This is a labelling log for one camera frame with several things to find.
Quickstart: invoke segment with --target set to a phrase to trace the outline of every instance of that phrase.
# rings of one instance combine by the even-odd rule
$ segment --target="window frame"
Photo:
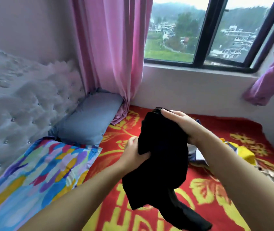
[[[262,62],[268,55],[271,47],[274,44],[274,29],[272,33],[270,34],[269,38],[267,39],[267,41],[265,42],[266,37],[268,36],[269,32],[272,29],[272,26],[274,25],[274,2],[244,62],[236,62],[236,61],[208,56],[212,47],[212,43],[216,36],[216,32],[217,32],[220,20],[223,16],[223,13],[225,11],[228,11],[226,10],[227,2],[228,0],[209,0],[208,8],[207,8],[203,26],[201,29],[201,34],[199,36],[196,52],[194,54],[192,63],[167,61],[167,60],[159,60],[159,59],[152,59],[152,58],[145,58],[144,62],[152,63],[152,64],[168,65],[168,66],[223,70],[223,71],[241,72],[241,73],[257,72]],[[204,64],[205,60],[225,64],[227,66],[205,65]]]

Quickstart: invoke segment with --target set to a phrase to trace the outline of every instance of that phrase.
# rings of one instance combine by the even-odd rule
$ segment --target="red blanket with yellow pattern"
[[[117,161],[131,136],[139,136],[141,121],[149,109],[131,106],[127,117],[115,126],[110,125],[100,144],[103,148],[85,177],[85,181]],[[262,133],[258,123],[240,118],[219,118],[190,115],[226,141],[246,146],[257,157],[262,168],[274,170],[274,148]],[[250,230],[224,187],[204,165],[190,164],[186,181],[175,192],[181,202],[213,224],[212,231]],[[145,206],[132,211],[122,182],[112,189],[86,226],[84,231],[176,231],[159,211]]]

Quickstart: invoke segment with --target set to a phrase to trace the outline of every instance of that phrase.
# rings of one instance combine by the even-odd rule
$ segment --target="tufted headboard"
[[[0,51],[0,175],[84,97],[73,61],[44,66]]]

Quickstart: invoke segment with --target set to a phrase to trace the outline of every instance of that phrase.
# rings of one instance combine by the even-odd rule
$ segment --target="sky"
[[[180,2],[195,6],[197,9],[206,10],[209,0],[154,0],[154,3],[166,3],[166,2]],[[237,7],[254,7],[265,6],[271,7],[274,0],[228,0],[227,9],[234,9]]]

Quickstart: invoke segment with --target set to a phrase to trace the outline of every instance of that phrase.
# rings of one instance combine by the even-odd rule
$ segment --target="black garment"
[[[187,134],[160,110],[147,113],[138,139],[139,154],[149,151],[151,157],[122,178],[130,206],[135,210],[149,204],[178,229],[209,230],[212,224],[181,203],[174,192],[186,179]]]

